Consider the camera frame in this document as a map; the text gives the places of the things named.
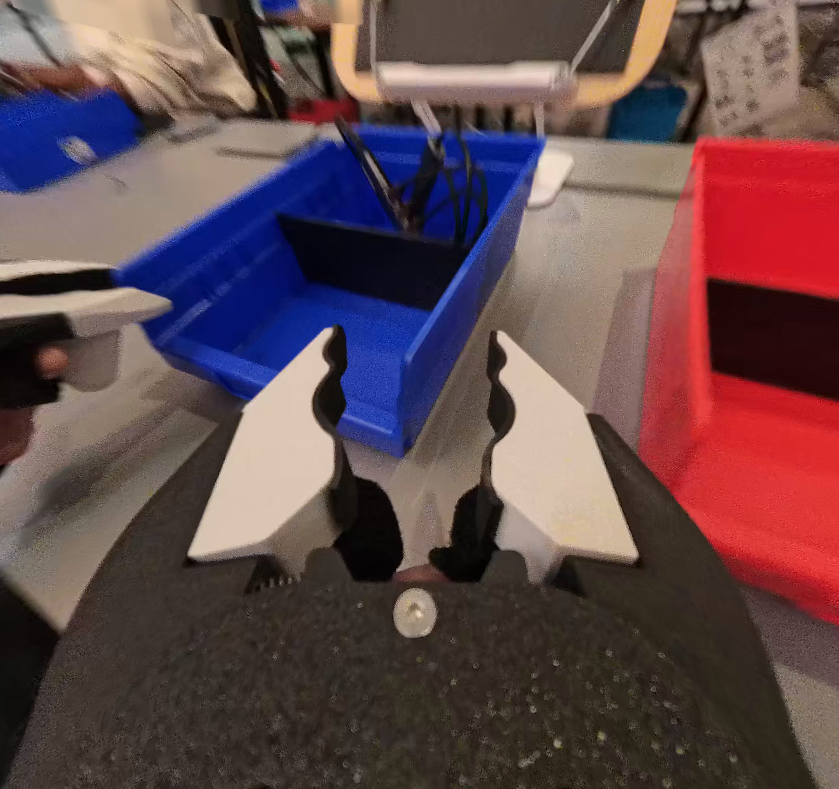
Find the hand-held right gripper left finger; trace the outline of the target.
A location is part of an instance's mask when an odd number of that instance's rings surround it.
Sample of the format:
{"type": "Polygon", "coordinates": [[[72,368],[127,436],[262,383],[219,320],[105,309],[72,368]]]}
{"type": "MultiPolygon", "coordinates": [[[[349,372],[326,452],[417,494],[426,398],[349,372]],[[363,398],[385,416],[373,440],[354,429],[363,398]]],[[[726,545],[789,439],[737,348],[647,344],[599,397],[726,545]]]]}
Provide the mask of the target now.
{"type": "Polygon", "coordinates": [[[393,505],[353,473],[338,424],[347,338],[317,334],[243,408],[187,551],[192,563],[266,561],[301,578],[309,557],[331,550],[350,576],[388,581],[404,558],[393,505]]]}

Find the grey desk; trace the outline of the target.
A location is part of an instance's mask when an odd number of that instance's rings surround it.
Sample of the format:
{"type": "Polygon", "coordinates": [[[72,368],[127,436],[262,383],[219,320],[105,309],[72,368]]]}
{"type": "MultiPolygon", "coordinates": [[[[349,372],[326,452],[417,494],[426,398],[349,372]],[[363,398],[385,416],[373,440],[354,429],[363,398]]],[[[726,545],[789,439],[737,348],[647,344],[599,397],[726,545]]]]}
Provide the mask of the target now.
{"type": "MultiPolygon", "coordinates": [[[[272,170],[289,126],[234,123],[188,144],[152,137],[67,183],[2,196],[2,257],[120,264],[272,170]]],[[[500,328],[631,445],[638,438],[655,267],[686,182],[688,146],[551,139],[575,160],[555,203],[525,213],[513,260],[409,455],[349,442],[353,468],[378,480],[413,566],[448,531],[453,503],[477,480],[488,383],[486,333],[500,328]]],[[[10,556],[10,583],[57,629],[128,522],[240,401],[165,364],[136,328],[120,378],[67,393],[38,419],[46,460],[35,527],[10,556]]]]}

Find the blue storage bin white label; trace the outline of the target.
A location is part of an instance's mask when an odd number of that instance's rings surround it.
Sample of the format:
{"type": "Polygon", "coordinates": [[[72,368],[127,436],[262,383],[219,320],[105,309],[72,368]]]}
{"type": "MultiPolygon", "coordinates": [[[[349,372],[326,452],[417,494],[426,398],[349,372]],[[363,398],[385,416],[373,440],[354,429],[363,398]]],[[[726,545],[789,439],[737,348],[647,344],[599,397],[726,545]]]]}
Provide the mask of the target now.
{"type": "Polygon", "coordinates": [[[24,193],[134,148],[139,115],[115,92],[37,91],[1,104],[1,191],[24,193]]]}

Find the printed paper sheet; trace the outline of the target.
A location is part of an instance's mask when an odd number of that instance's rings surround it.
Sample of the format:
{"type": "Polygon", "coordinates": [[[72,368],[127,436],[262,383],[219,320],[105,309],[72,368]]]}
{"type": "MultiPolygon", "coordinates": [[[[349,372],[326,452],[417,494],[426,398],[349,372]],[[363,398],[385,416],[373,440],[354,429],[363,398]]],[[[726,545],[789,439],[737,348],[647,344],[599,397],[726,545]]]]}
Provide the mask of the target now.
{"type": "Polygon", "coordinates": [[[791,108],[801,77],[794,0],[764,0],[703,39],[700,59],[714,135],[745,133],[791,108]]]}

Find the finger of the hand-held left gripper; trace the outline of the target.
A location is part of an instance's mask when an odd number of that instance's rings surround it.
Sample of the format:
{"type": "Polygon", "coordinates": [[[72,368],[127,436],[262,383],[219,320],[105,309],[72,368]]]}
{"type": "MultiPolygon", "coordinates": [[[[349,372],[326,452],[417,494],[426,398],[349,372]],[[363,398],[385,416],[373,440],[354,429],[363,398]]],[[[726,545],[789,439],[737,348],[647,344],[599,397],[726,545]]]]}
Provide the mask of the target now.
{"type": "Polygon", "coordinates": [[[136,288],[104,291],[69,291],[53,295],[2,295],[1,318],[34,319],[61,315],[70,337],[93,338],[163,316],[173,309],[162,296],[136,288]]]}
{"type": "Polygon", "coordinates": [[[115,271],[99,263],[2,262],[1,295],[49,296],[118,287],[115,271]]]}

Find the blue bag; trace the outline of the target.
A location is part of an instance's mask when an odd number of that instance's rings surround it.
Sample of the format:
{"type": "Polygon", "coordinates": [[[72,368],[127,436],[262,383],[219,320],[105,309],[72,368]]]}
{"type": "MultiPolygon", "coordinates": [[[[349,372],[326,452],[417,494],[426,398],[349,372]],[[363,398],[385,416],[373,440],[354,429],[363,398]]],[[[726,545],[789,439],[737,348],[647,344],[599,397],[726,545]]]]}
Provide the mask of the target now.
{"type": "Polygon", "coordinates": [[[667,143],[674,138],[688,91],[672,84],[640,85],[612,106],[606,138],[667,143]]]}

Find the person's left hand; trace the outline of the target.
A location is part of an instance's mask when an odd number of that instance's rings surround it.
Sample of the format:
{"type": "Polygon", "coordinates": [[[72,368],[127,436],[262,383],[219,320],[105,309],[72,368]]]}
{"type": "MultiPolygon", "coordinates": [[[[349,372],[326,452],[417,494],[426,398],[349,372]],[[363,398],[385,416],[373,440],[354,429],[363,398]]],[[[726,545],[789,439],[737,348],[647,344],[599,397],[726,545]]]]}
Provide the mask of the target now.
{"type": "MultiPolygon", "coordinates": [[[[37,359],[42,379],[57,380],[68,366],[67,353],[58,347],[42,348],[37,359]]],[[[34,408],[1,409],[1,466],[19,459],[30,446],[35,431],[34,408]]]]}

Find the red storage bin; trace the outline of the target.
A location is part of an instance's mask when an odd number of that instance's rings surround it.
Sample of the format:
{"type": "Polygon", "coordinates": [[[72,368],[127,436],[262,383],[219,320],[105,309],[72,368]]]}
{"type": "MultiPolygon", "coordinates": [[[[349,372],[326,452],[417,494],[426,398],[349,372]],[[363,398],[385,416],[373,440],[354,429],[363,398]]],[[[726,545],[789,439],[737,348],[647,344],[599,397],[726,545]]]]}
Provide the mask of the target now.
{"type": "Polygon", "coordinates": [[[711,369],[707,281],[838,301],[836,143],[702,138],[655,274],[638,452],[731,573],[838,624],[838,400],[711,369]]]}

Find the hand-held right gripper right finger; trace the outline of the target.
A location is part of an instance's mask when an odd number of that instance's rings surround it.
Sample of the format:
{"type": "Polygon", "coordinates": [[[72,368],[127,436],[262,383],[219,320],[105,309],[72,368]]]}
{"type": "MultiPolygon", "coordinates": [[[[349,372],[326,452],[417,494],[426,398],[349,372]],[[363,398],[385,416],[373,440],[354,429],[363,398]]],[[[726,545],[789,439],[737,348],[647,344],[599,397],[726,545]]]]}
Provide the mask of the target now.
{"type": "Polygon", "coordinates": [[[447,546],[430,563],[453,582],[477,582],[512,553],[530,584],[568,557],[633,567],[638,548],[584,407],[508,334],[489,336],[492,438],[477,485],[456,503],[447,546]]]}

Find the black bin divider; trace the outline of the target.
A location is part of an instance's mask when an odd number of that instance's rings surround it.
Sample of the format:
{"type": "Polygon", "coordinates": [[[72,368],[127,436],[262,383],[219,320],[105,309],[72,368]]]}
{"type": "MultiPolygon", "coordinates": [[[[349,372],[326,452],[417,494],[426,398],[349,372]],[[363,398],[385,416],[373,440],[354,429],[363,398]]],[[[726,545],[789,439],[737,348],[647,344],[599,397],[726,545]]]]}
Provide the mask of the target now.
{"type": "Polygon", "coordinates": [[[462,245],[405,232],[276,215],[311,283],[432,311],[467,259],[462,245]]]}
{"type": "Polygon", "coordinates": [[[711,369],[838,400],[838,301],[725,280],[707,281],[711,369]]]}

